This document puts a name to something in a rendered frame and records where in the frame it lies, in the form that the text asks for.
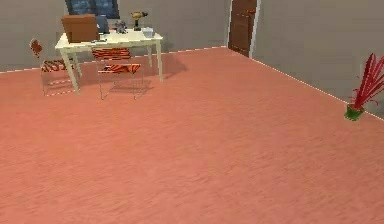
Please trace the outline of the cream white table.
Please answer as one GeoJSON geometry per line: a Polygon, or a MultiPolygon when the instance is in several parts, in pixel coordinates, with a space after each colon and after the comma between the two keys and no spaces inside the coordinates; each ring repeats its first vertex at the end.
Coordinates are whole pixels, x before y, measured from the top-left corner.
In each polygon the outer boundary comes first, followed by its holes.
{"type": "Polygon", "coordinates": [[[153,37],[146,38],[142,31],[134,31],[133,29],[127,29],[125,34],[118,34],[111,31],[109,34],[105,34],[101,37],[102,42],[81,42],[70,43],[67,39],[67,35],[63,33],[58,40],[55,49],[60,51],[62,59],[67,68],[74,92],[80,94],[80,89],[77,83],[77,78],[72,69],[72,65],[69,57],[72,56],[75,62],[76,71],[79,75],[82,75],[80,65],[77,60],[78,52],[87,52],[92,48],[119,48],[119,47],[146,47],[148,51],[149,64],[152,64],[152,45],[156,46],[158,75],[160,81],[163,81],[163,68],[162,68],[162,46],[161,41],[163,37],[155,33],[153,37]]]}

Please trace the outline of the orange black striped chair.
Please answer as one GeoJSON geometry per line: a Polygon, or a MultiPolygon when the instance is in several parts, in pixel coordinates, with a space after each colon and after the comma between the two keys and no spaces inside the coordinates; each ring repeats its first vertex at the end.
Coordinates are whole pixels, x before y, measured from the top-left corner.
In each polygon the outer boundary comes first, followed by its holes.
{"type": "Polygon", "coordinates": [[[63,59],[45,57],[42,45],[35,38],[30,40],[29,47],[40,64],[41,88],[44,96],[63,95],[75,91],[63,59]]]}
{"type": "Polygon", "coordinates": [[[131,77],[132,95],[138,99],[144,93],[144,77],[141,77],[141,87],[136,88],[135,74],[140,69],[138,63],[128,63],[131,53],[128,48],[96,48],[91,49],[96,62],[96,74],[100,98],[104,100],[109,93],[123,80],[124,75],[131,77]]]}

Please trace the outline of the brown room door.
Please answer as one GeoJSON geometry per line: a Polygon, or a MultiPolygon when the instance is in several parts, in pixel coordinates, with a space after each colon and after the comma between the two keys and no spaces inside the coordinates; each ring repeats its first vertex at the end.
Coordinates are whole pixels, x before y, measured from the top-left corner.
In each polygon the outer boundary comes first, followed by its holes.
{"type": "Polygon", "coordinates": [[[257,0],[232,0],[228,48],[249,56],[257,0]]]}

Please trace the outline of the blue grey laptop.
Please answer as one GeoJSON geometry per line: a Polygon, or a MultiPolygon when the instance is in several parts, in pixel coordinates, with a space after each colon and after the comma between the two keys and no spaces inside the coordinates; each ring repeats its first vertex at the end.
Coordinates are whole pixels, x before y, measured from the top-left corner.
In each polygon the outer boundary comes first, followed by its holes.
{"type": "Polygon", "coordinates": [[[109,34],[109,25],[108,25],[108,19],[106,15],[98,15],[96,17],[96,23],[98,32],[102,34],[109,34]]]}

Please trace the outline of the brown cardboard box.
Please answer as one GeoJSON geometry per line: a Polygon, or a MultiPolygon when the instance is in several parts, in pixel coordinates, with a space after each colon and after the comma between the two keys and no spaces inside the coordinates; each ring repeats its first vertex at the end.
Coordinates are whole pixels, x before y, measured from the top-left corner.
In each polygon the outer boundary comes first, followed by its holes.
{"type": "Polygon", "coordinates": [[[65,15],[61,21],[69,43],[91,42],[99,39],[94,14],[65,15]]]}

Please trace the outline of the dark blue window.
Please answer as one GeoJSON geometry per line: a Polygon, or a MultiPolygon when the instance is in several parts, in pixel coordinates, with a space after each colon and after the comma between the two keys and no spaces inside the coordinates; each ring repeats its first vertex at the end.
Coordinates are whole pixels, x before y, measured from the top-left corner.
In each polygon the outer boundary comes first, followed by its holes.
{"type": "Polygon", "coordinates": [[[105,15],[108,19],[119,19],[117,0],[65,0],[70,15],[105,15]]]}

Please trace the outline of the red plant in green pot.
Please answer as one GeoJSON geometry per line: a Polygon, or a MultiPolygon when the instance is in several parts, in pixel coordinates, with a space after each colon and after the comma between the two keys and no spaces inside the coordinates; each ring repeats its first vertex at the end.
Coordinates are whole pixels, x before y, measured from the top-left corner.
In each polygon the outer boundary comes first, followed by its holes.
{"type": "Polygon", "coordinates": [[[380,59],[371,53],[364,67],[360,86],[354,89],[356,95],[347,105],[344,117],[351,121],[357,121],[365,112],[364,105],[367,102],[375,102],[374,97],[384,91],[384,56],[380,59]]]}

